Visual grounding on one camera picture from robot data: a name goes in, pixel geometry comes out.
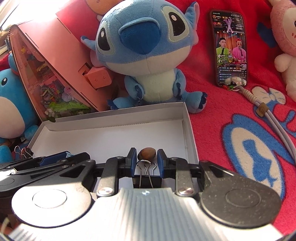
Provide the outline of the pink triangular toy box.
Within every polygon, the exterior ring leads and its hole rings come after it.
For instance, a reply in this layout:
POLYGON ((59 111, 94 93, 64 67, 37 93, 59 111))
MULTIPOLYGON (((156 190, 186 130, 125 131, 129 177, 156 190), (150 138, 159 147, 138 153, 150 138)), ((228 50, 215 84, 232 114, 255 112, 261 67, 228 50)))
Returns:
POLYGON ((42 121, 105 111, 117 96, 114 74, 92 66, 90 51, 52 15, 12 25, 16 67, 42 121))

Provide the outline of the blue Stitch plush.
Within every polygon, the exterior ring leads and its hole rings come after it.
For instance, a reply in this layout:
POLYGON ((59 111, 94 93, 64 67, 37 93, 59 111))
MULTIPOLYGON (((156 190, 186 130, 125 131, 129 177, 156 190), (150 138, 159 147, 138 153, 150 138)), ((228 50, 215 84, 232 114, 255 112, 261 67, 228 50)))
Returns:
POLYGON ((184 102, 190 113, 207 102, 202 91, 188 92, 179 65, 198 43, 200 7, 185 12, 168 1, 122 1, 102 18, 96 38, 81 42, 97 60, 122 74, 126 97, 108 101, 112 110, 167 102, 184 102))

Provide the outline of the red patterned blanket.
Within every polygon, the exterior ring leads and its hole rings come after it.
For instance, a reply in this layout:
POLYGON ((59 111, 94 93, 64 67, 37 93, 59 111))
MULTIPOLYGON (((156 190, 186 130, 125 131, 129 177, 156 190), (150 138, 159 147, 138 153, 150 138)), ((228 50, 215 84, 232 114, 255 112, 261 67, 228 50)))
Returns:
POLYGON ((267 24, 271 8, 267 1, 199 1, 199 42, 179 65, 186 89, 208 94, 205 109, 191 114, 198 156, 215 162, 273 188, 282 207, 274 225, 284 233, 295 230, 295 162, 266 118, 239 93, 216 83, 215 47, 210 11, 240 13, 246 26, 244 49, 248 58, 247 89, 263 101, 292 141, 295 140, 295 102, 287 95, 273 61, 280 53, 270 48, 256 31, 267 24))

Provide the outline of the white shallow cardboard box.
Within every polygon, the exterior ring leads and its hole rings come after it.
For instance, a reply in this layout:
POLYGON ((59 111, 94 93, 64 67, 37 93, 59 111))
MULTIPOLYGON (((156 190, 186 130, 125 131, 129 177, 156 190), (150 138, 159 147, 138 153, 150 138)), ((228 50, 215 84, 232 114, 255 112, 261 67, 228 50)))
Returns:
POLYGON ((45 121, 29 148, 35 157, 87 152, 97 163, 126 156, 130 148, 163 149, 168 157, 199 161, 192 125, 182 102, 162 103, 45 121))

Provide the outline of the pink bunny plush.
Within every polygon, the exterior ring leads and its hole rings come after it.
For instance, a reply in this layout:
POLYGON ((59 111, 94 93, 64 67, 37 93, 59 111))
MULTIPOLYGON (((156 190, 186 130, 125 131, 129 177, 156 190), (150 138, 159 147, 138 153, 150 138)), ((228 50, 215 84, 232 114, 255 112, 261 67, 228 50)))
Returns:
POLYGON ((295 100, 295 4, 285 0, 270 1, 270 4, 272 5, 270 21, 273 36, 283 51, 275 58, 274 65, 286 84, 287 95, 295 100))

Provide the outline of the brown wooden nut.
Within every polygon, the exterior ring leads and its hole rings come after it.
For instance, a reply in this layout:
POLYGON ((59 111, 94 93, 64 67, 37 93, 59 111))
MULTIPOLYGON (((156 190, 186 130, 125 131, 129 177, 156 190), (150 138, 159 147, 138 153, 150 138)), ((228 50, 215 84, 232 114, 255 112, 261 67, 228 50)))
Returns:
POLYGON ((156 150, 152 147, 146 147, 138 153, 137 158, 139 161, 141 160, 152 161, 155 156, 156 156, 156 150))

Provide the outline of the smartphone with lit screen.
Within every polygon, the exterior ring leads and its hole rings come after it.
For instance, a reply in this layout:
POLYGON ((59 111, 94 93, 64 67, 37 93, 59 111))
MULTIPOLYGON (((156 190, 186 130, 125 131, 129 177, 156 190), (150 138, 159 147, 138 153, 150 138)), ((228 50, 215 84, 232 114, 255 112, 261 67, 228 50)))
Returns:
POLYGON ((247 82, 247 51, 244 20, 231 11, 211 11, 216 50, 217 84, 233 90, 247 82))

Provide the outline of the black binder clip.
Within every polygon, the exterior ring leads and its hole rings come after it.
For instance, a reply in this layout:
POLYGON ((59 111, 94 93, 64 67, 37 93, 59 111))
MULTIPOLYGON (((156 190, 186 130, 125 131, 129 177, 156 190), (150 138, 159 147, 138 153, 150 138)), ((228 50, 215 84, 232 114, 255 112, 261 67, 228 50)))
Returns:
POLYGON ((139 174, 132 178, 133 188, 161 188, 162 178, 156 176, 154 171, 158 167, 156 163, 148 160, 140 160, 137 162, 136 167, 139 169, 139 174))

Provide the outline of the binder clip on box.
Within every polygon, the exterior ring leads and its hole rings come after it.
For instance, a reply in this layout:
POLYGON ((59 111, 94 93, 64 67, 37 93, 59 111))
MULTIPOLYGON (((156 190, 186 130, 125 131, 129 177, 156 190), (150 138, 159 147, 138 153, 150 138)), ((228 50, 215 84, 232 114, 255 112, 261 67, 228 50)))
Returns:
POLYGON ((15 152, 15 160, 31 158, 34 154, 30 148, 28 147, 21 148, 20 146, 15 146, 14 152, 15 152))

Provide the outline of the blue round mouse plush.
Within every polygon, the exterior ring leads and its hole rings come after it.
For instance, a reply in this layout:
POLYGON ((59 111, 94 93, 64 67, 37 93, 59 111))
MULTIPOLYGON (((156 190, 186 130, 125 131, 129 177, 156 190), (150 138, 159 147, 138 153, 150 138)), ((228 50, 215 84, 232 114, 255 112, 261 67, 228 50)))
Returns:
POLYGON ((30 141, 39 119, 18 75, 13 54, 1 70, 1 163, 13 161, 10 145, 17 138, 30 141))

